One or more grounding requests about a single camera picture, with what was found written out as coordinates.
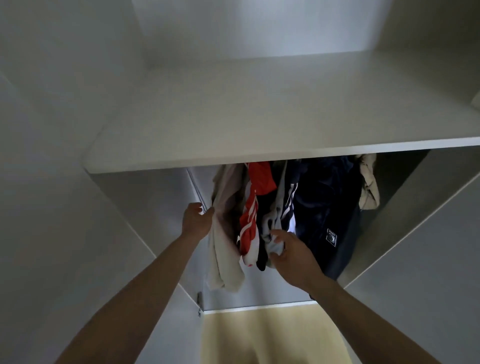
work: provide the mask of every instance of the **grey cloth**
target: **grey cloth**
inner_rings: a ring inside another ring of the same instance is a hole
[[[262,218],[262,239],[265,242],[265,249],[268,254],[282,254],[284,244],[275,243],[275,236],[270,234],[271,229],[282,229],[283,200],[285,197],[285,171],[287,170],[287,161],[283,161],[282,175],[276,191],[275,201],[270,207],[270,212]]]

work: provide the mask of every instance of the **beige towel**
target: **beige towel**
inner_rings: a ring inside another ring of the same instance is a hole
[[[374,210],[380,205],[380,193],[378,192],[377,181],[373,175],[373,166],[377,159],[375,153],[358,154],[360,161],[360,173],[363,176],[364,184],[361,191],[359,206],[362,210]]]

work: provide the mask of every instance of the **red and white garment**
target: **red and white garment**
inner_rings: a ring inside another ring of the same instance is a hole
[[[237,245],[243,262],[252,266],[257,262],[260,238],[257,228],[257,196],[268,194],[276,189],[276,184],[268,162],[245,163],[250,181],[245,188],[245,207],[240,217],[240,236]]]

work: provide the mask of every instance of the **forearm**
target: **forearm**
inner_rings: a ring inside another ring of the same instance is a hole
[[[319,276],[311,295],[327,312],[363,363],[438,363],[333,280]]]
[[[134,363],[198,241],[180,236],[90,319],[57,363]]]

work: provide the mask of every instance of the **clothing pile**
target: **clothing pile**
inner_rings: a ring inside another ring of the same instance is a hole
[[[209,234],[210,289],[237,292],[240,260],[264,271],[281,254],[270,230],[295,233],[325,275],[337,279],[359,233],[360,210],[380,203],[375,154],[222,165],[214,177]]]

